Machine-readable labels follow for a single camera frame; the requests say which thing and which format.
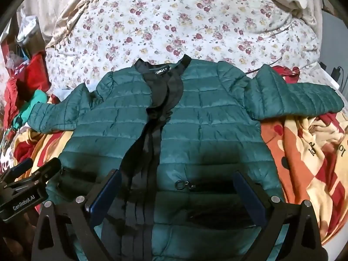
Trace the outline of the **green quilted puffer jacket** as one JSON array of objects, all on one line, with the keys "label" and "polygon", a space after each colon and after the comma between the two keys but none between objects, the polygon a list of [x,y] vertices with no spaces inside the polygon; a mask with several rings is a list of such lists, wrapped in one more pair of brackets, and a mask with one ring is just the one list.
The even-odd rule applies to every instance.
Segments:
[{"label": "green quilted puffer jacket", "polygon": [[113,260],[240,260],[259,228],[241,219],[233,173],[283,194],[261,121],[343,106],[331,87],[288,84],[267,65],[249,78],[227,62],[184,56],[138,60],[94,91],[80,84],[59,104],[34,105],[28,124],[73,133],[47,186],[53,202],[87,194],[112,169],[122,174],[97,227]]}]

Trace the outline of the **green garment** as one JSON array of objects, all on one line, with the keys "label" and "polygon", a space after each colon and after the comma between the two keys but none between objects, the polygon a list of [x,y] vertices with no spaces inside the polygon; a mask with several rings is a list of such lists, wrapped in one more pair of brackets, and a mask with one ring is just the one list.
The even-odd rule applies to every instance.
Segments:
[{"label": "green garment", "polygon": [[18,115],[14,117],[12,121],[12,128],[14,130],[19,130],[28,121],[34,105],[37,103],[45,103],[47,100],[48,98],[45,92],[35,90],[29,102],[25,102],[25,104],[19,110]]}]

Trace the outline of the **orange red cartoon blanket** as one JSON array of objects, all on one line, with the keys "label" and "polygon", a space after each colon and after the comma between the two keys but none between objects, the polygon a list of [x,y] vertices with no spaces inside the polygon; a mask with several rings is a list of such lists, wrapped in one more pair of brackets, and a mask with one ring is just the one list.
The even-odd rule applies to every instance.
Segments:
[{"label": "orange red cartoon blanket", "polygon": [[287,202],[312,202],[322,243],[347,222],[347,116],[287,116],[261,123]]}]

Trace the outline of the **red garment pile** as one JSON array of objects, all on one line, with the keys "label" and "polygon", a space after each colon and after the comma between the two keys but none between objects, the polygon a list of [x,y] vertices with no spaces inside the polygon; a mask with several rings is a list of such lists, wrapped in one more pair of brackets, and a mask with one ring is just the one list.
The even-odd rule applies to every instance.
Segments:
[{"label": "red garment pile", "polygon": [[5,108],[3,127],[7,129],[11,121],[19,113],[24,102],[28,102],[36,90],[47,92],[51,83],[45,62],[45,51],[32,56],[28,65],[20,65],[22,70],[12,74],[8,80],[5,92]]}]

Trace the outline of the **clear plastic bag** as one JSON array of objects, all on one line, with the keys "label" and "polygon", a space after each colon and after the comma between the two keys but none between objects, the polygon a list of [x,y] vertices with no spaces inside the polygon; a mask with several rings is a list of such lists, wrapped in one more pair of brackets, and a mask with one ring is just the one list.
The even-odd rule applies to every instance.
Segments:
[{"label": "clear plastic bag", "polygon": [[14,70],[22,62],[28,61],[42,50],[42,39],[38,17],[27,15],[23,8],[17,12],[14,22],[9,23],[5,38],[5,67]]}]

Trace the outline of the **red cloth on bed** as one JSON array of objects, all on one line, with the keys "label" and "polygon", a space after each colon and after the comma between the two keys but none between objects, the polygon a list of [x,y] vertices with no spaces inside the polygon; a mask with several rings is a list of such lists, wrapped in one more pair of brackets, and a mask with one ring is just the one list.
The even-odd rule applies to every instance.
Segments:
[{"label": "red cloth on bed", "polygon": [[273,66],[272,69],[278,73],[288,84],[298,83],[300,78],[300,69],[298,67],[288,68],[279,65]]}]

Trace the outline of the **floral white duvet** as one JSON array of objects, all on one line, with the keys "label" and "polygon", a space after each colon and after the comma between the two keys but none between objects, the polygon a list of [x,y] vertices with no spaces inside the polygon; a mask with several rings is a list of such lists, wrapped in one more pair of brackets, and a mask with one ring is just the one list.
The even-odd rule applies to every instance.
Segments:
[{"label": "floral white duvet", "polygon": [[264,64],[298,67],[300,81],[333,86],[319,64],[320,15],[275,0],[87,0],[67,35],[46,49],[52,90],[97,84],[143,59],[226,61],[250,77]]}]

